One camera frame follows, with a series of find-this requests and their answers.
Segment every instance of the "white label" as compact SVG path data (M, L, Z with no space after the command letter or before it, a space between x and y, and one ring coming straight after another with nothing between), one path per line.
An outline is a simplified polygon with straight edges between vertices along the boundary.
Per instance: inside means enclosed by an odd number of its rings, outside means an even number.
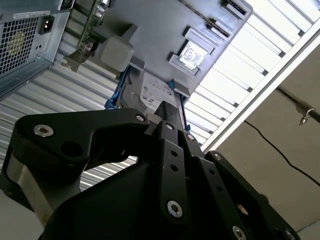
M143 76L140 99L154 111L157 110L162 101L176 105L174 91L164 81L148 73Z
M27 19L50 15L50 11L31 11L13 14L13 19Z
M180 62L195 70L205 59L207 51L189 41L181 53Z

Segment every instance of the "bolt hole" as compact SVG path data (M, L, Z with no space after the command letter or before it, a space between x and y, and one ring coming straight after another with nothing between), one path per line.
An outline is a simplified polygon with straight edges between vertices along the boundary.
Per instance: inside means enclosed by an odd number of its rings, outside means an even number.
M209 173L211 173L212 175L215 175L215 171L213 171L211 168L209 169Z
M177 171L178 171L178 168L177 168L177 166L176 166L176 165L171 164L171 165L170 165L170 167L171 167L171 169L172 169L173 171L175 171L175 172L177 172Z
M242 233L239 230L236 231L236 234L239 236L239 238L242 238Z
M175 156L175 157L178 156L178 153L176 153L175 151L171 151L171 154L172 154L173 156Z
M48 128L45 128L45 127L40 127L39 128L39 132L43 133L43 134L47 134L49 132L49 129Z
M176 205L171 205L171 209L177 214L177 213L179 213L179 208L178 208L178 206L176 206Z
M273 229L274 234L280 240L286 240L286 236L277 228Z
M84 152L82 147L73 141L66 141L62 144L61 151L68 157L76 158Z

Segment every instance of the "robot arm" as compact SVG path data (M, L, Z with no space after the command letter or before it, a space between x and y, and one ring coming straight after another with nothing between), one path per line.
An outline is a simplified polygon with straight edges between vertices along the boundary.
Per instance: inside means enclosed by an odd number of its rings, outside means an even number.
M156 114L25 116L14 127L0 187L36 213L42 240L299 240L220 153L201 151L177 108L162 102ZM80 192L83 171L128 156L137 163Z

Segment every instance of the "white wall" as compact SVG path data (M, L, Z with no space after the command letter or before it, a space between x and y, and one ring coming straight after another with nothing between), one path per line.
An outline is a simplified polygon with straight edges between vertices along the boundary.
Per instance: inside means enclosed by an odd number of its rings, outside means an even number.
M36 215L0 191L0 239L38 240L43 228Z

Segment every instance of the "silver screw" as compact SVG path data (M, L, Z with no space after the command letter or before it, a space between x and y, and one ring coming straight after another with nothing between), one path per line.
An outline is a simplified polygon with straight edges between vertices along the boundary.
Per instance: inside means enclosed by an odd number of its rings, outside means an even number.
M233 226L232 227L232 231L233 231L233 234L235 235L236 239L238 239L238 240L247 240L247 237L246 237L244 231L242 231L240 227Z
M214 156L215 156L215 158L218 160L218 161L220 161L220 160L222 160L222 158L218 155L218 154L213 154Z
M169 123L166 123L165 126L166 126L168 129L170 129L170 130L173 130L173 129L174 129L174 127L171 126Z
M47 138L54 134L54 130L48 125L37 125L33 128L33 132L35 135L39 137Z
M136 117L136 119L138 119L139 121L141 121L141 122L144 122L145 121L145 118L143 117L143 116L141 116L141 115L137 115L137 116L135 116Z
M182 217L182 208L176 201L169 201L166 205L166 208L169 214L174 218L179 219Z
M285 230L285 233L288 235L288 237L289 237L291 240L296 240L295 236L293 236L293 234L292 234L289 230Z
M187 136L188 139L190 139L191 141L194 141L194 140L195 140L195 137L192 136L191 134L187 134L186 136Z

